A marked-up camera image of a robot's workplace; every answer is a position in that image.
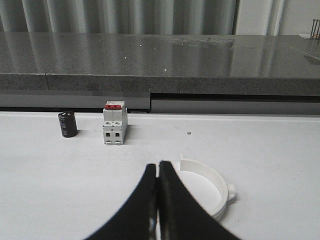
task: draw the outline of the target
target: red switch toggle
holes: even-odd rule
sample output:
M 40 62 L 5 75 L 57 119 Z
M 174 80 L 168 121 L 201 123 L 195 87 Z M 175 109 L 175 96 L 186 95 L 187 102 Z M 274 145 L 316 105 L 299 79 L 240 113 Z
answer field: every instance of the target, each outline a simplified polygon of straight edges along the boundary
M 104 109 L 108 109 L 108 110 L 121 110 L 122 106 L 121 105 L 104 105 Z

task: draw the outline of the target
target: white plastic part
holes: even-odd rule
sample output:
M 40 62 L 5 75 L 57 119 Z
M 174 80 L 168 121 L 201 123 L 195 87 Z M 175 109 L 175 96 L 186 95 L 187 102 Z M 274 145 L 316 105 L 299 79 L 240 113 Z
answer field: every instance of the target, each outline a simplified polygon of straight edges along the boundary
M 213 206 L 210 209 L 206 209 L 206 211 L 215 220 L 219 221 L 225 212 L 227 201 L 236 196 L 235 186 L 227 184 L 224 178 L 210 166 L 192 159 L 184 158 L 182 153 L 180 154 L 180 171 L 199 174 L 215 185 L 221 195 L 221 201 L 218 205 Z
M 103 109 L 103 140 L 107 145 L 124 143 L 128 127 L 128 113 L 124 101 L 107 101 L 106 106 L 121 106 L 120 109 Z
M 299 36 L 304 38 L 304 39 L 309 39 L 310 38 L 310 33 L 299 33 Z

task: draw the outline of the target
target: metal rod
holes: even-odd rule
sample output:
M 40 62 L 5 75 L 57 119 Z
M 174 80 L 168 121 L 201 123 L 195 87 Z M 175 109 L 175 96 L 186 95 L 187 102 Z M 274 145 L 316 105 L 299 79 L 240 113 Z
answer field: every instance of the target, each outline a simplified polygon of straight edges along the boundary
M 318 30 L 316 31 L 316 39 L 319 39 L 319 29 L 320 29 L 320 21 L 319 20 L 317 20 L 317 22 L 319 23 L 319 25 L 318 25 Z
M 313 33 L 312 33 L 312 39 L 315 38 L 315 32 L 316 32 L 317 26 L 318 26 L 318 21 L 315 22 L 314 30 L 313 30 Z
M 314 31 L 314 25 L 315 25 L 315 19 L 313 19 L 313 23 L 312 23 L 312 28 L 311 28 L 311 33 L 310 33 L 310 39 L 312 39 L 312 32 Z

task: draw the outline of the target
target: white wall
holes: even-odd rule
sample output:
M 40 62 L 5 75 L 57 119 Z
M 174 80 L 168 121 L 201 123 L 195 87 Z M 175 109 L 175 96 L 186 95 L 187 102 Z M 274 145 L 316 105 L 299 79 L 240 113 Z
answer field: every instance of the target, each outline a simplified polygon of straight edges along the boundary
M 320 19 L 320 0 L 287 0 L 279 35 L 310 33 L 312 19 Z
M 320 19 L 320 0 L 239 0 L 235 34 L 298 35 Z

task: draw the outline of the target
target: white plastic ring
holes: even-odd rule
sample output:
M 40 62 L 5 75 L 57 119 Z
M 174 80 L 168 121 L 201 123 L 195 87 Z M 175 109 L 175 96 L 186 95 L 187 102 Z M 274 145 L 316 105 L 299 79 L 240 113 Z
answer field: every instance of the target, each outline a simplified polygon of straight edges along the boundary
M 221 201 L 218 203 L 218 205 L 207 209 L 206 211 L 215 220 L 219 221 L 225 212 L 227 201 L 236 196 L 235 186 L 232 184 L 227 184 L 224 178 L 210 166 L 202 162 L 184 158 L 182 153 L 180 154 L 180 171 L 188 171 L 199 174 L 215 185 L 221 195 Z

